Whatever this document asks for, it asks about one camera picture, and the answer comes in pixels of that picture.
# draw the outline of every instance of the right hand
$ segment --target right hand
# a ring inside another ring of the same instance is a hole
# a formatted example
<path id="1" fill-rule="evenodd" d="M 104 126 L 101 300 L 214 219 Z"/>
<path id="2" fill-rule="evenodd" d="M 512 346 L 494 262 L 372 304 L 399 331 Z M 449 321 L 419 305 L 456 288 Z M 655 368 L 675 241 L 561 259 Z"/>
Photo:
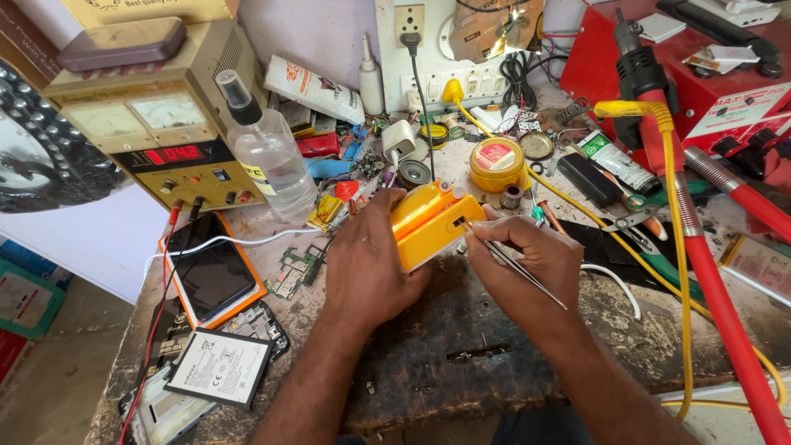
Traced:
<path id="1" fill-rule="evenodd" d="M 546 224 L 536 227 L 536 220 L 529 216 L 502 218 L 489 204 L 484 204 L 483 210 L 489 220 L 473 223 L 477 237 L 469 233 L 464 236 L 469 246 L 468 260 L 483 286 L 539 348 L 543 348 L 545 338 L 552 341 L 564 337 L 571 325 L 581 322 L 577 300 L 582 245 Z M 510 266 L 498 263 L 478 238 L 505 242 L 521 250 L 524 258 L 517 262 L 569 309 L 564 310 Z"/>

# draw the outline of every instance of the wall socket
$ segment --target wall socket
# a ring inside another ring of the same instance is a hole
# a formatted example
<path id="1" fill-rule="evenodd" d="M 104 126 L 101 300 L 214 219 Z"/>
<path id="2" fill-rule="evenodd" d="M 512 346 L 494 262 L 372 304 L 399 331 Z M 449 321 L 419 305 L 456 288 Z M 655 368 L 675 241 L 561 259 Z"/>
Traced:
<path id="1" fill-rule="evenodd" d="M 423 46 L 426 35 L 423 34 L 423 23 L 426 21 L 426 5 L 401 5 L 395 7 L 395 47 L 406 48 L 401 43 L 401 34 L 416 32 L 420 34 L 419 47 Z"/>

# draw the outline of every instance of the white wall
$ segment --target white wall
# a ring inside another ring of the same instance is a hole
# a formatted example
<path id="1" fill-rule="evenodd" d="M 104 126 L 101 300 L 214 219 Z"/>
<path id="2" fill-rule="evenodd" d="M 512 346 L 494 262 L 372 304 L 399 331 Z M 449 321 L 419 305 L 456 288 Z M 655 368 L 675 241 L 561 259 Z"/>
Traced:
<path id="1" fill-rule="evenodd" d="M 360 89 L 364 32 L 379 60 L 373 0 L 242 0 L 237 16 L 264 66 L 277 54 Z"/>
<path id="2" fill-rule="evenodd" d="M 80 206 L 0 214 L 0 234 L 134 304 L 167 219 L 135 184 Z"/>

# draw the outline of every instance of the spring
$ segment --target spring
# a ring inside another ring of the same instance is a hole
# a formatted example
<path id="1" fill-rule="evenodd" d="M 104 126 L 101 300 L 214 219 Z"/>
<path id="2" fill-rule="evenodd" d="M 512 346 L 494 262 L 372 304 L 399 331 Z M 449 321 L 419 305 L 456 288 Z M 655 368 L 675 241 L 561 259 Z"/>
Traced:
<path id="1" fill-rule="evenodd" d="M 568 125 L 570 120 L 584 113 L 585 109 L 590 106 L 591 103 L 586 97 L 578 97 L 560 113 L 560 123 Z"/>
<path id="2" fill-rule="evenodd" d="M 734 188 L 744 184 L 736 174 L 732 173 L 719 162 L 714 161 L 708 154 L 696 146 L 691 146 L 684 151 L 687 165 L 695 172 L 706 178 L 714 187 L 728 194 Z"/>
<path id="3" fill-rule="evenodd" d="M 667 177 L 661 176 L 660 180 L 662 185 L 667 189 Z M 687 187 L 687 177 L 684 172 L 676 172 L 676 190 L 679 198 L 679 212 L 681 213 L 681 227 L 685 237 L 691 237 L 703 234 L 703 226 L 701 226 L 698 213 L 695 210 L 692 197 Z"/>

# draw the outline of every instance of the plastic bottle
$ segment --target plastic bottle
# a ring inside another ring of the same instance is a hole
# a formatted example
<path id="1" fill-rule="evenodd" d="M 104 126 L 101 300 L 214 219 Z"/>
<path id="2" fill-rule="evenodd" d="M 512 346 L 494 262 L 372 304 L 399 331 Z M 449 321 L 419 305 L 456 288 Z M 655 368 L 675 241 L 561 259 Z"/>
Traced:
<path id="1" fill-rule="evenodd" d="M 286 119 L 261 109 L 234 70 L 214 79 L 237 125 L 228 130 L 230 149 L 255 185 L 286 221 L 304 222 L 319 191 L 294 142 Z"/>
<path id="2" fill-rule="evenodd" d="M 384 90 L 382 89 L 382 70 L 371 57 L 368 47 L 368 37 L 362 34 L 362 63 L 357 69 L 360 80 L 360 97 L 362 109 L 369 116 L 376 116 L 384 112 Z"/>

